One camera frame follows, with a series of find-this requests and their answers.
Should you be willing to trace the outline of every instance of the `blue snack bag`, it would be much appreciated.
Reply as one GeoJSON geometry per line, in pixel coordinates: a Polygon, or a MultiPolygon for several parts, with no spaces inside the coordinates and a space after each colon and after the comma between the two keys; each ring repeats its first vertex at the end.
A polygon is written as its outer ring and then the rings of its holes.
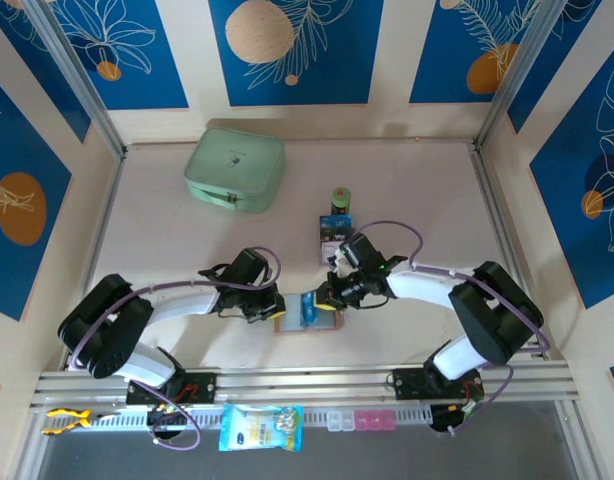
{"type": "Polygon", "coordinates": [[[302,438],[302,407],[225,404],[218,450],[284,448],[290,452],[300,452],[302,438]]]}

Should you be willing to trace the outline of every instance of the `mint green case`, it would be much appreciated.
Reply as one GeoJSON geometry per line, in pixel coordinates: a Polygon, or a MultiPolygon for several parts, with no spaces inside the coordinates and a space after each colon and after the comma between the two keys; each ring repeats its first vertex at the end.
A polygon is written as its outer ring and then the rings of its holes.
{"type": "Polygon", "coordinates": [[[274,201],[284,173],[280,139],[210,128],[189,159],[185,179],[198,200],[260,213],[274,201]]]}

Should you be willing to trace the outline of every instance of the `orange circle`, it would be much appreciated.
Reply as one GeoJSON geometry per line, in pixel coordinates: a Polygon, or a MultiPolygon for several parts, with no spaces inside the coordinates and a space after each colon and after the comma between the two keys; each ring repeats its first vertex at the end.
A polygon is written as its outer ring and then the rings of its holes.
{"type": "Polygon", "coordinates": [[[227,43],[247,63],[270,63],[284,57],[294,45],[294,27],[273,2],[242,2],[225,23],[227,43]]]}
{"type": "Polygon", "coordinates": [[[45,193],[38,181],[26,173],[10,173],[0,181],[0,199],[4,200],[0,229],[5,236],[18,245],[35,244],[47,220],[45,193]]]}
{"type": "Polygon", "coordinates": [[[294,85],[298,85],[298,77],[296,75],[287,75],[285,77],[285,84],[288,87],[293,87],[294,85]]]}
{"type": "Polygon", "coordinates": [[[478,57],[467,72],[469,91],[479,95],[496,93],[516,50],[515,43],[505,44],[478,57]]]}
{"type": "Polygon", "coordinates": [[[581,208],[587,218],[595,219],[603,213],[603,196],[596,190],[590,190],[583,195],[581,208]]]}
{"type": "Polygon", "coordinates": [[[116,80],[120,80],[120,76],[121,76],[120,68],[118,68],[118,65],[116,65],[115,63],[111,63],[107,61],[100,62],[96,66],[96,71],[98,72],[98,75],[100,75],[105,80],[108,80],[110,82],[115,82],[116,80]]]}

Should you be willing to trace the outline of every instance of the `small box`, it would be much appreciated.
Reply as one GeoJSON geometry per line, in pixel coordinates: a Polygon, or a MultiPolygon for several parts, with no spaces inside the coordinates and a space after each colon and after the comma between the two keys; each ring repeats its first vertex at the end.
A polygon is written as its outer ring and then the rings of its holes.
{"type": "Polygon", "coordinates": [[[369,410],[356,410],[354,412],[354,425],[357,432],[369,430],[369,410]]]}
{"type": "Polygon", "coordinates": [[[337,411],[333,410],[327,412],[327,430],[330,432],[340,432],[343,429],[343,416],[337,411]]]}
{"type": "Polygon", "coordinates": [[[342,423],[341,430],[343,432],[353,432],[356,429],[356,422],[354,420],[354,412],[353,411],[343,412],[341,423],[342,423]]]}
{"type": "Polygon", "coordinates": [[[354,234],[354,220],[351,215],[325,215],[320,217],[320,263],[336,254],[345,240],[354,234]]]}
{"type": "Polygon", "coordinates": [[[230,210],[261,213],[285,173],[285,147],[274,137],[210,128],[185,169],[189,192],[230,210]]]}

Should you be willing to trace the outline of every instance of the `wall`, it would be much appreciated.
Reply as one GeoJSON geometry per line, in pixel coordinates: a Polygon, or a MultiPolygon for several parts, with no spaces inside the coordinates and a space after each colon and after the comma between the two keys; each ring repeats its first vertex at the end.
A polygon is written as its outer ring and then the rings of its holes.
{"type": "MultiPolygon", "coordinates": [[[[54,106],[1,30],[0,87],[71,174],[21,318],[17,321],[0,313],[2,479],[17,447],[38,374],[60,350],[57,326],[83,287],[117,160],[93,127],[81,143],[64,112],[54,106]]],[[[22,135],[19,140],[21,144],[27,142],[22,135]]],[[[0,165],[10,160],[0,157],[0,165]]],[[[0,274],[3,282],[9,281],[9,272],[0,274]]]]}
{"type": "Polygon", "coordinates": [[[196,141],[208,124],[287,139],[473,137],[538,4],[50,3],[127,143],[196,141]]]}
{"type": "MultiPolygon", "coordinates": [[[[529,164],[613,50],[614,0],[604,0],[518,135],[505,118],[484,150],[505,193],[532,290],[569,361],[587,424],[612,479],[614,295],[584,308],[529,164]]],[[[562,167],[567,169],[566,162],[562,167]]]]}
{"type": "Polygon", "coordinates": [[[434,0],[384,3],[366,106],[232,108],[208,2],[181,0],[174,7],[159,1],[190,108],[177,112],[112,111],[111,116],[128,142],[196,141],[212,119],[229,119],[220,124],[292,139],[471,137],[484,119],[487,104],[409,104],[434,4],[434,0]]]}

